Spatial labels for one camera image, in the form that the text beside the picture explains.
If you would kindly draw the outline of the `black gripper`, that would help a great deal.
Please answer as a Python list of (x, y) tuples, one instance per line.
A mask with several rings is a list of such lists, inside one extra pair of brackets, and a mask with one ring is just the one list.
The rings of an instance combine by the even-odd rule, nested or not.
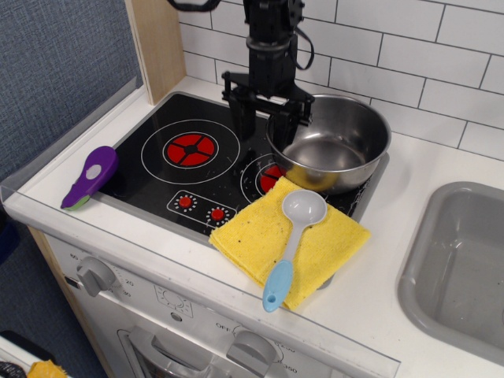
[(298, 39), (263, 43), (246, 39), (249, 48), (247, 73), (224, 72), (223, 99), (229, 104), (239, 140), (248, 140), (256, 131), (256, 112), (272, 115), (269, 137), (282, 152), (294, 140), (298, 124), (311, 121), (314, 97), (295, 83)]

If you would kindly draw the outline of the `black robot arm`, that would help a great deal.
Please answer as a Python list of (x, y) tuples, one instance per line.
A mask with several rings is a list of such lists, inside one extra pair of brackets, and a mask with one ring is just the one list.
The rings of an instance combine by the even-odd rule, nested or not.
[(299, 88), (295, 74), (298, 28), (303, 20), (301, 1), (245, 1), (249, 36), (247, 74), (224, 72), (223, 99), (229, 104), (237, 136), (241, 140), (255, 133), (256, 112), (271, 116), (269, 136), (282, 149), (294, 140), (298, 126), (311, 121), (314, 97)]

